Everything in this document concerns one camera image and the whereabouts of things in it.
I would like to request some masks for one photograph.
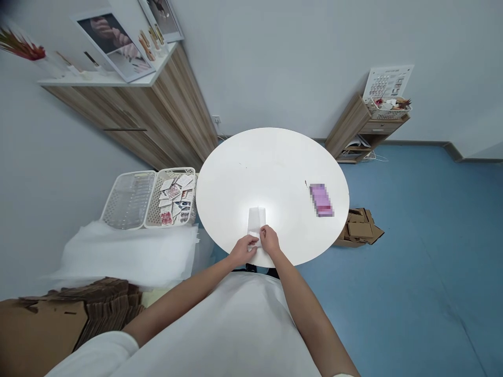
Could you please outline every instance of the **white plastic basket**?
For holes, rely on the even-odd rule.
[[[119,175],[108,195],[100,220],[115,229],[141,228],[155,179],[153,170]]]
[[[411,106],[408,106],[405,110],[381,110],[376,105],[376,100],[381,97],[372,97],[371,101],[368,102],[367,107],[370,112],[372,119],[401,119],[406,113],[412,110]],[[384,101],[388,99],[396,99],[396,97],[382,97]]]
[[[159,208],[159,196],[161,194],[162,184],[168,179],[175,178],[179,175],[191,175],[194,179],[194,188],[192,189],[192,201],[190,203],[190,215],[189,219],[185,222],[180,222],[180,215],[175,219],[172,225],[162,225],[161,224],[161,208]],[[148,203],[147,216],[145,216],[145,221],[143,226],[145,228],[158,228],[158,227],[173,227],[186,224],[194,224],[196,207],[195,207],[195,189],[197,187],[197,176],[195,175],[194,168],[172,168],[172,169],[162,169],[157,173],[156,182],[152,193],[150,195],[150,200]]]

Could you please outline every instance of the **drawer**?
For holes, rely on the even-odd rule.
[[[369,122],[363,126],[361,134],[392,134],[402,123]]]

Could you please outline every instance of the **person's right hand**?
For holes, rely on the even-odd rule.
[[[262,248],[269,255],[281,252],[278,235],[269,225],[264,225],[260,228],[260,242],[262,243]]]

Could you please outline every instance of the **white vase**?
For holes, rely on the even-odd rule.
[[[54,64],[52,64],[47,57],[43,59],[33,60],[33,63],[44,70],[48,75],[55,79],[64,77],[64,73]]]

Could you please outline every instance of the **table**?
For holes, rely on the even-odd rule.
[[[334,217],[317,217],[309,185],[324,183]],[[281,128],[256,128],[230,137],[206,159],[196,189],[201,222],[227,253],[247,234],[251,207],[266,209],[266,222],[294,265],[316,258],[342,231],[349,210],[339,164],[311,138]],[[274,267],[259,248],[251,260]]]

